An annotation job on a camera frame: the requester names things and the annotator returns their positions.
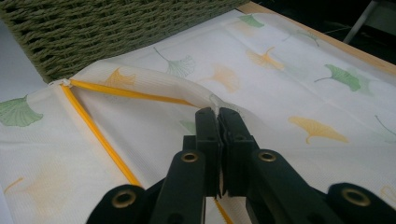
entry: wooden edge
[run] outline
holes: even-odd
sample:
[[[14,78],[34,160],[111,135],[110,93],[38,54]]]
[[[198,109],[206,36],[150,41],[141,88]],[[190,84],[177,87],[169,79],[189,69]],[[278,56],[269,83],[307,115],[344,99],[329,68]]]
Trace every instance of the wooden edge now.
[[[396,65],[392,64],[392,63],[388,63],[382,59],[379,59],[371,54],[368,54],[364,51],[361,51],[359,49],[355,49],[337,39],[334,39],[328,35],[325,35],[319,31],[316,31],[310,27],[307,27],[297,21],[294,21],[292,19],[289,19],[285,16],[282,16],[266,7],[262,7],[256,3],[253,2],[249,2],[246,3],[244,5],[242,5],[241,7],[237,8],[238,10],[240,10],[241,12],[245,13],[245,14],[249,14],[249,13],[270,13],[270,14],[276,14],[279,15],[280,17],[283,17],[285,19],[287,19],[288,21],[291,21],[292,23],[302,27],[303,29],[305,29],[306,31],[309,31],[310,33],[316,35],[317,37],[319,37],[320,39],[328,42],[329,44],[339,48],[340,50],[380,69],[381,71],[384,71],[386,73],[392,74],[394,76],[396,76]]]

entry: black clamp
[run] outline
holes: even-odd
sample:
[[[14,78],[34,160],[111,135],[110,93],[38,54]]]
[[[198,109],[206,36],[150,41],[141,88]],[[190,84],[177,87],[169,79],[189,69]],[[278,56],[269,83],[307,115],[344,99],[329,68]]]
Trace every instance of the black clamp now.
[[[196,135],[184,136],[165,179],[147,190],[112,189],[87,223],[204,223],[205,197],[226,192],[247,198],[252,223],[396,223],[396,211],[367,189],[342,183],[324,194],[311,188],[279,153],[260,149],[231,109],[221,108],[217,118],[201,109],[195,124]]]

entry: yellow ginkgo leaf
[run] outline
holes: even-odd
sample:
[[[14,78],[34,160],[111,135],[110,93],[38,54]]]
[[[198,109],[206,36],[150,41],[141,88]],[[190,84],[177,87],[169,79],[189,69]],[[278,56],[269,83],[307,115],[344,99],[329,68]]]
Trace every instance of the yellow ginkgo leaf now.
[[[269,52],[274,48],[275,47],[269,48],[267,51],[265,51],[265,53],[263,55],[257,54],[257,53],[248,49],[247,56],[255,64],[258,64],[258,65],[266,67],[266,68],[275,68],[275,69],[282,70],[285,66],[282,63],[275,61],[269,55]]]
[[[380,197],[384,200],[391,201],[393,208],[396,209],[396,190],[391,186],[384,186],[381,189]]]
[[[205,80],[214,80],[221,83],[227,89],[227,92],[235,92],[239,90],[239,77],[232,69],[219,63],[213,64],[213,67],[215,70],[214,75],[212,77],[202,78],[198,80],[198,82]]]
[[[309,144],[309,138],[316,137],[327,137],[333,140],[341,141],[347,143],[347,139],[336,132],[332,127],[317,122],[313,119],[304,119],[299,117],[290,117],[289,122],[294,123],[301,128],[305,129],[308,132],[308,136],[305,139],[305,142]]]
[[[124,85],[134,85],[135,75],[131,77],[123,76],[120,74],[120,69],[117,68],[114,72],[106,79],[104,85],[114,88],[122,88]]]

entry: basket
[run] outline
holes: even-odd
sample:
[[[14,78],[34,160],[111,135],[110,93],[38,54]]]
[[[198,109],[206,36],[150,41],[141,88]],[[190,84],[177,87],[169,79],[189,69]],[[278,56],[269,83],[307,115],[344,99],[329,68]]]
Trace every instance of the basket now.
[[[0,0],[0,16],[45,82],[143,48],[247,0]]]

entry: fabric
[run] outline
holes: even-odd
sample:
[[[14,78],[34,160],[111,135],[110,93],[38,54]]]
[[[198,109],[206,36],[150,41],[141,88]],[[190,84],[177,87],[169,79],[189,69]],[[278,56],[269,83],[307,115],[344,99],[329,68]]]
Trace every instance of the fabric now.
[[[0,185],[15,223],[84,222],[129,181],[109,150],[148,188],[165,177],[183,135],[194,134],[194,113],[225,106],[312,187],[349,182],[395,207],[395,86],[395,77],[276,15],[244,15],[1,103]],[[220,200],[226,215],[206,201],[206,223],[249,223],[244,199]]]

